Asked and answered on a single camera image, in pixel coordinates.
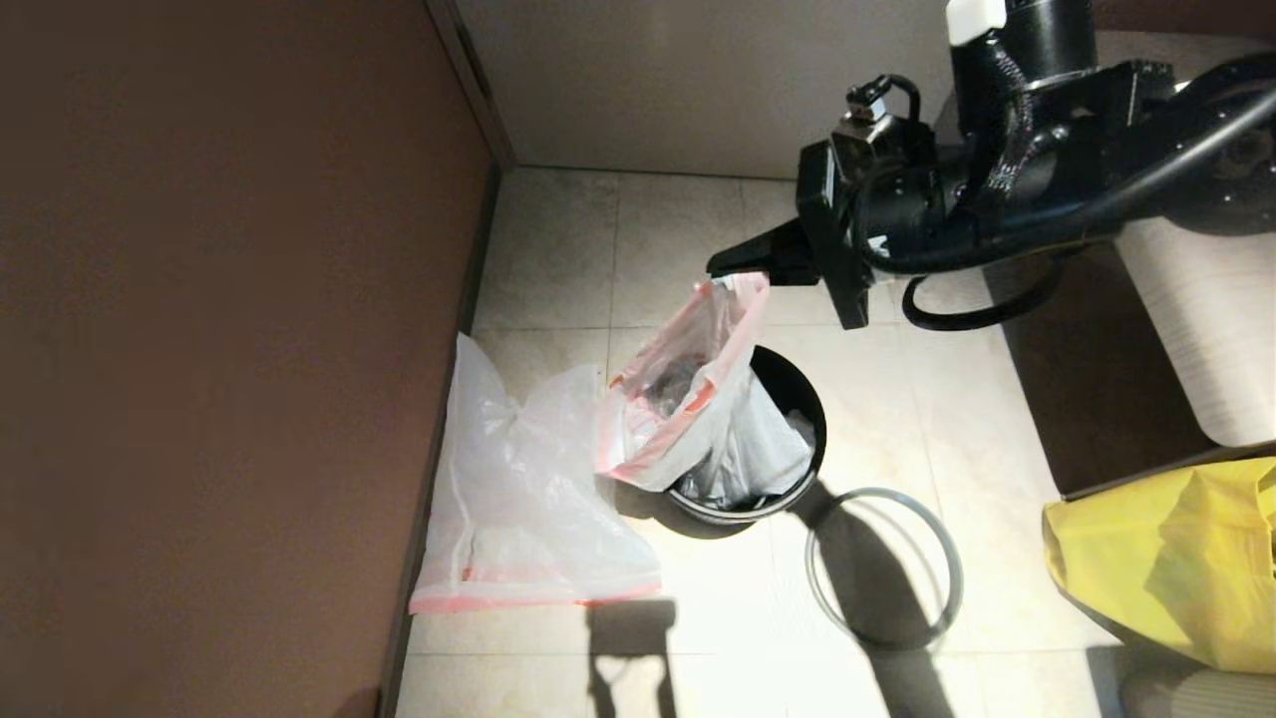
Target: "tile floor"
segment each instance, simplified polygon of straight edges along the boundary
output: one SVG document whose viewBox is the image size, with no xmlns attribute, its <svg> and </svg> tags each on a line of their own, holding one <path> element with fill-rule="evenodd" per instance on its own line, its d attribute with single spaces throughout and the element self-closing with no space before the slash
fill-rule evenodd
<svg viewBox="0 0 1276 718">
<path fill-rule="evenodd" d="M 792 191 L 783 181 L 517 170 L 501 187 L 475 338 L 516 395 L 587 363 L 602 371 L 601 392 L 685 300 L 709 254 L 795 214 Z M 874 287 L 872 324 L 845 332 L 823 286 L 776 288 L 763 343 L 820 394 L 828 491 L 897 488 L 952 532 L 966 601 L 931 649 L 931 680 L 870 664 L 819 612 L 798 518 L 716 539 L 630 518 L 665 583 L 655 603 L 630 608 L 665 619 L 591 631 L 590 612 L 574 606 L 417 616 L 398 715 L 664 717 L 666 680 L 666 703 L 683 718 L 884 717 L 879 680 L 887 692 L 920 696 L 910 699 L 917 715 L 1114 715 L 1114 681 L 1092 671 L 1113 671 L 1096 647 L 1116 641 L 1064 602 L 1044 569 L 1040 511 L 1057 492 L 1003 334 L 916 329 L 900 319 L 901 289 Z M 986 300 L 977 274 L 921 293 L 946 310 Z M 889 505 L 855 513 L 937 616 L 947 573 L 924 525 Z M 605 708 L 591 698 L 591 671 L 611 686 Z"/>
</svg>

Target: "black trash can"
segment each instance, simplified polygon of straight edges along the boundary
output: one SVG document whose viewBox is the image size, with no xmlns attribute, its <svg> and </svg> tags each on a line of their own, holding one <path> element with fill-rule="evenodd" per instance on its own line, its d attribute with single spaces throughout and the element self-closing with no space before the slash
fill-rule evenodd
<svg viewBox="0 0 1276 718">
<path fill-rule="evenodd" d="M 810 386 L 806 377 L 794 367 L 783 356 L 758 346 L 753 349 L 753 361 L 749 363 L 753 374 L 758 376 L 758 383 L 771 395 L 772 402 L 781 414 L 798 411 L 812 423 L 815 431 L 815 448 L 810 457 L 810 465 L 806 474 L 789 491 L 780 496 L 771 497 L 767 504 L 749 511 L 723 511 L 695 504 L 678 491 L 679 482 L 674 482 L 666 494 L 679 509 L 695 519 L 707 524 L 720 527 L 752 524 L 764 517 L 780 514 L 792 506 L 813 483 L 819 474 L 819 465 L 824 460 L 824 446 L 828 444 L 828 426 L 824 423 L 824 407 L 819 403 L 819 395 Z"/>
</svg>

